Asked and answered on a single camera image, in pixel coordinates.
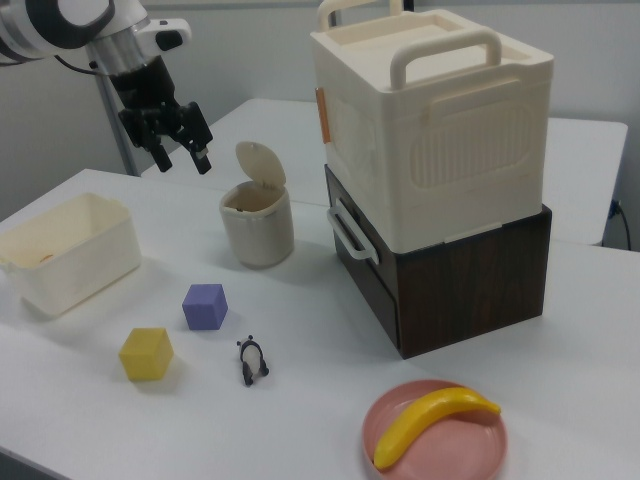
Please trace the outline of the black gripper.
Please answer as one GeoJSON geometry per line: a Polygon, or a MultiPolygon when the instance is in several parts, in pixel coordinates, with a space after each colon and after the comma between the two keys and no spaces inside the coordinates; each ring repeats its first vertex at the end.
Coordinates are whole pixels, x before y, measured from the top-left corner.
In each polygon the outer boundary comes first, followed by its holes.
{"type": "Polygon", "coordinates": [[[110,76],[110,81],[121,101],[118,117],[131,143],[148,152],[161,172],[172,167],[163,134],[189,152],[199,174],[211,170],[209,126],[196,102],[177,105],[175,85],[160,56],[134,71],[110,76]]]}

